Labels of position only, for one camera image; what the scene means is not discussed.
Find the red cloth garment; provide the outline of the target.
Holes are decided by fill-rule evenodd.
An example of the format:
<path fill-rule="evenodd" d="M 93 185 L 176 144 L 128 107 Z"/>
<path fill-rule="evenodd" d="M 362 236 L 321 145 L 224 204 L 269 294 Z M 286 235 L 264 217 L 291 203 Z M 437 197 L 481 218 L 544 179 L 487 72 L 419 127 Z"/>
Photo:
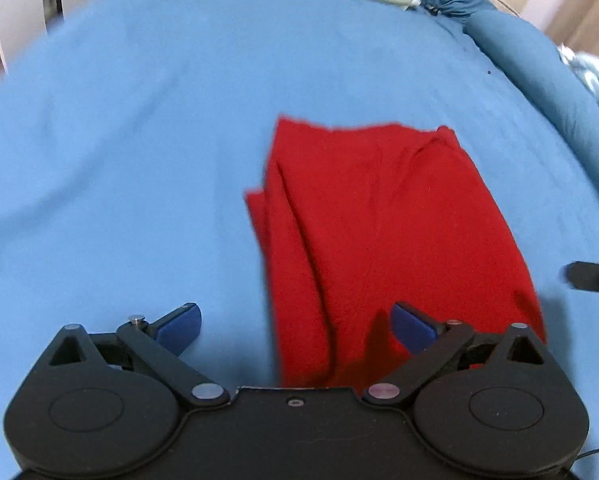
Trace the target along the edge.
<path fill-rule="evenodd" d="M 246 195 L 266 261 L 281 382 L 365 389 L 409 358 L 406 302 L 485 333 L 545 330 L 524 258 L 456 134 L 282 117 Z"/>

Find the light blue satin pillow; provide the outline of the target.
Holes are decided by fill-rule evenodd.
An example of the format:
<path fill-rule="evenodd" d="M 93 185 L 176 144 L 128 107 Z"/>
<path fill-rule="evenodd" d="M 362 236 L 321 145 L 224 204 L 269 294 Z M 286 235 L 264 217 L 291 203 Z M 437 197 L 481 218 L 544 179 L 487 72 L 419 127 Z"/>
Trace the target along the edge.
<path fill-rule="evenodd" d="M 560 58 L 599 104 L 599 56 L 575 51 L 565 44 L 557 48 Z"/>

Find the blue bunched duvet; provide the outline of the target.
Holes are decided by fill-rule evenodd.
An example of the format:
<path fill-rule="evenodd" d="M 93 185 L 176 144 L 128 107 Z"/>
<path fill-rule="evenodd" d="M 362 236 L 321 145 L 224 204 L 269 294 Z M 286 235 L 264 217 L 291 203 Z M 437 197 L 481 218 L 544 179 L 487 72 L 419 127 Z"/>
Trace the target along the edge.
<path fill-rule="evenodd" d="M 463 29 L 557 129 L 599 193 L 599 104 L 555 44 L 527 21 L 497 10 L 474 13 Z"/>

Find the blue bed sheet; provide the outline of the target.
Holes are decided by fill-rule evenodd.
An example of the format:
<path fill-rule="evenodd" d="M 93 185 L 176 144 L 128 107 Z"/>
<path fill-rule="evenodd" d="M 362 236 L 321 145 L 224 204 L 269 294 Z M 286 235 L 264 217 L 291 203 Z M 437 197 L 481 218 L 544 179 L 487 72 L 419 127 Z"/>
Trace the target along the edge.
<path fill-rule="evenodd" d="M 583 398 L 599 479 L 599 195 L 569 146 L 446 16 L 369 0 L 94 0 L 0 82 L 0 479 L 12 396 L 60 328 L 107 332 L 188 301 L 186 360 L 229 388 L 278 382 L 243 200 L 275 122 L 456 132 L 527 262 L 549 346 Z"/>

